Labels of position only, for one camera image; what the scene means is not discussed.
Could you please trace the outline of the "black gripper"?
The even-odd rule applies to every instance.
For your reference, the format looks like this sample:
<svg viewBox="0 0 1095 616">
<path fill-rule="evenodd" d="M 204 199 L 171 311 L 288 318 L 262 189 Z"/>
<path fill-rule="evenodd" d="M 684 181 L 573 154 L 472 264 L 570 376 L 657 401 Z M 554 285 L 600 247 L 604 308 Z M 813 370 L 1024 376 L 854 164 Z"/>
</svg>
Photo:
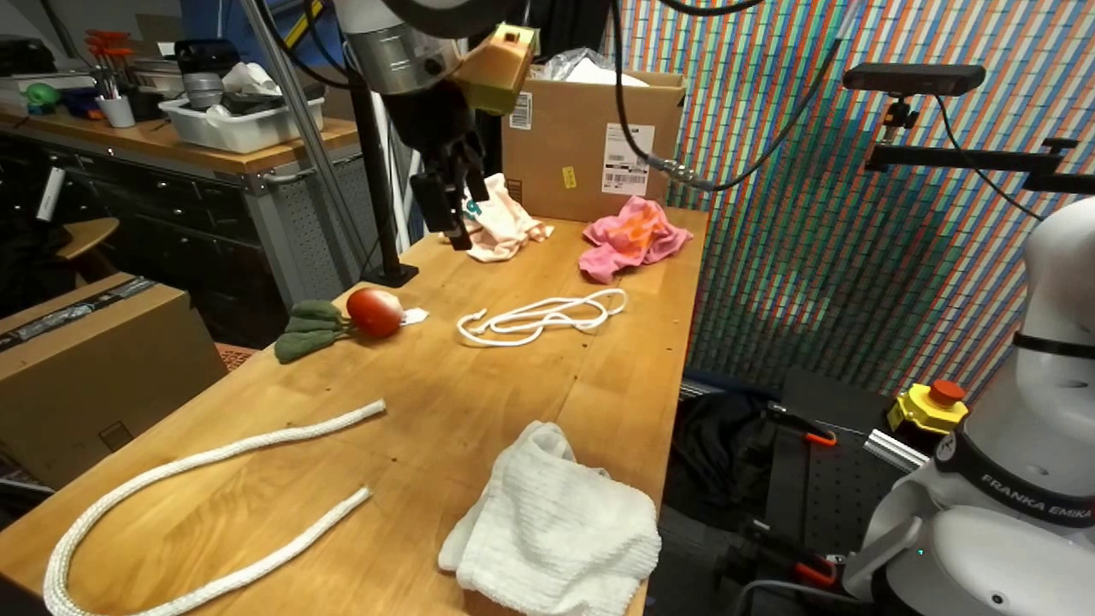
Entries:
<svg viewBox="0 0 1095 616">
<path fill-rule="evenodd" d="M 410 175 L 415 199 L 430 232 L 470 248 L 465 199 L 485 194 L 481 139 L 465 92 L 441 77 L 430 87 L 384 98 L 395 138 L 422 154 Z"/>
</svg>

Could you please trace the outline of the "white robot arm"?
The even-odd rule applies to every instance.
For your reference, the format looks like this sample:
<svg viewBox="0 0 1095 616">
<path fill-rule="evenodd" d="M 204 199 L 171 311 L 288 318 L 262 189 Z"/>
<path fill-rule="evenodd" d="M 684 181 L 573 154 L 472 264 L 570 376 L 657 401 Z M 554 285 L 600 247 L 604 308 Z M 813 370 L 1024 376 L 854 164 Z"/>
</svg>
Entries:
<svg viewBox="0 0 1095 616">
<path fill-rule="evenodd" d="M 462 228 L 485 189 L 457 70 L 517 0 L 334 0 L 363 86 L 424 156 L 415 189 Z M 1027 313 L 986 401 L 869 516 L 842 592 L 882 616 L 1095 616 L 1095 199 L 1027 236 Z"/>
</svg>

